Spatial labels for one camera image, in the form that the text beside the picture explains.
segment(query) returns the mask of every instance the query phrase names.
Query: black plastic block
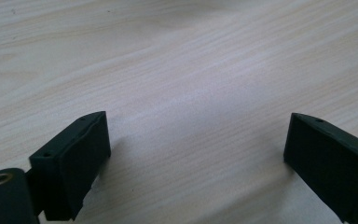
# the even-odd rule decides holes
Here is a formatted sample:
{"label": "black plastic block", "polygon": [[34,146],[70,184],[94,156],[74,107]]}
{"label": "black plastic block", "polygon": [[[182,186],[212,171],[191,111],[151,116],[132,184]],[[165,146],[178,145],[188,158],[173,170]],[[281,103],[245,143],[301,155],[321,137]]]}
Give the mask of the black plastic block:
{"label": "black plastic block", "polygon": [[77,119],[30,157],[35,206],[47,220],[75,219],[110,154],[105,113]]}
{"label": "black plastic block", "polygon": [[292,114],[287,162],[342,222],[358,223],[358,138],[311,116]]}
{"label": "black plastic block", "polygon": [[37,224],[25,173],[21,169],[0,170],[0,223]]}

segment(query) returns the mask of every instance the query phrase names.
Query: wood grain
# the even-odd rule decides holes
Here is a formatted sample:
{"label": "wood grain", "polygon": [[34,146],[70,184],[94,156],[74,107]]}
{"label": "wood grain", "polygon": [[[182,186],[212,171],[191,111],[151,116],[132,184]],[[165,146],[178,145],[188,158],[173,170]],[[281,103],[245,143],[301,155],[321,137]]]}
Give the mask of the wood grain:
{"label": "wood grain", "polygon": [[358,136],[358,1],[0,1],[0,169],[99,110],[74,223],[339,223],[282,152],[292,112]]}

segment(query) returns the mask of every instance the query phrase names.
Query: black bracket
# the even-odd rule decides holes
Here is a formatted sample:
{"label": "black bracket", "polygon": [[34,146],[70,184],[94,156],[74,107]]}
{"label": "black bracket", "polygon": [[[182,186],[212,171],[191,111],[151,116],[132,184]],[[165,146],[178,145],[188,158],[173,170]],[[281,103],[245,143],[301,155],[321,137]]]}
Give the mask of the black bracket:
{"label": "black bracket", "polygon": [[287,162],[342,222],[358,223],[358,138],[307,115],[292,114]]}
{"label": "black bracket", "polygon": [[29,159],[32,169],[0,171],[0,223],[75,219],[103,163],[110,157],[105,112],[81,117]]}

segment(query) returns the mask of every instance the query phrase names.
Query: black plastic part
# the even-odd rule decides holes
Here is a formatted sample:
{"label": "black plastic part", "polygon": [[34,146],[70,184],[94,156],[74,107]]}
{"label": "black plastic part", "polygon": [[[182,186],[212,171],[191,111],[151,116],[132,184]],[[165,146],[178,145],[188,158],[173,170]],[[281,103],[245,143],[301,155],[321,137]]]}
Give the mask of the black plastic part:
{"label": "black plastic part", "polygon": [[77,119],[57,134],[30,157],[35,212],[43,209],[47,220],[75,219],[110,155],[104,112]]}
{"label": "black plastic part", "polygon": [[342,222],[358,223],[358,138],[307,115],[292,114],[287,162]]}
{"label": "black plastic part", "polygon": [[0,223],[38,224],[25,173],[11,168],[0,171]]}

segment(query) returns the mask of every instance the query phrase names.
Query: wooden table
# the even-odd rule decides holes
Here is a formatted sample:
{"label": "wooden table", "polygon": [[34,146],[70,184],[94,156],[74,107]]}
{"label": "wooden table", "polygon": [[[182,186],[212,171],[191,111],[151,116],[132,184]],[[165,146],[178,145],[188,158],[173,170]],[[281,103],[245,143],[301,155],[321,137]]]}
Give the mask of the wooden table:
{"label": "wooden table", "polygon": [[292,112],[358,136],[358,1],[0,1],[0,169],[100,110],[74,223],[340,223],[282,153]]}

